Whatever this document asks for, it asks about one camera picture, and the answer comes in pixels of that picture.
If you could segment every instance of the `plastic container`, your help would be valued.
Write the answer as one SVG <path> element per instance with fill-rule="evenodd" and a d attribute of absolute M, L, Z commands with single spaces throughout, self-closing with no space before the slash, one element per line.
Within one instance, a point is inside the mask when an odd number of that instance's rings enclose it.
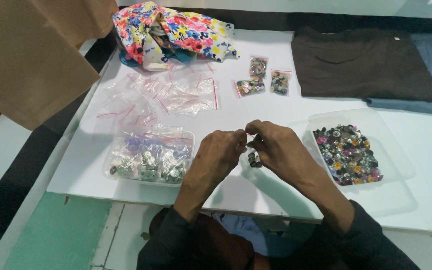
<path fill-rule="evenodd" d="M 329 129 L 336 127 L 338 124 L 357 126 L 361 134 L 368 138 L 371 143 L 371 150 L 374 152 L 374 157 L 379 163 L 378 169 L 384 175 L 383 179 L 379 182 L 347 186 L 334 183 L 340 189 L 376 187 L 391 182 L 411 179 L 415 176 L 416 172 L 413 165 L 378 112 L 373 109 L 362 108 L 315 114 L 308 118 L 308 127 L 301 140 L 311 156 L 326 170 L 331 179 L 333 177 L 318 148 L 312 131 L 323 127 Z"/>
<path fill-rule="evenodd" d="M 109 147 L 102 173 L 113 180 L 180 187 L 193 162 L 194 148 L 195 135 L 189 131 L 143 126 L 120 129 Z"/>

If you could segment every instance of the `colorful floral cloth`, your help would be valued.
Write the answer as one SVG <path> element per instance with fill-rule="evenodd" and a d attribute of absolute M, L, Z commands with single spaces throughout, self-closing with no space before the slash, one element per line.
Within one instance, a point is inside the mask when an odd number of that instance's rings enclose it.
<path fill-rule="evenodd" d="M 145 2 L 114 13 L 113 23 L 128 55 L 147 70 L 166 70 L 171 64 L 149 34 L 157 26 L 165 30 L 174 49 L 186 49 L 218 62 L 227 54 L 239 57 L 231 45 L 234 25 L 194 12 Z"/>

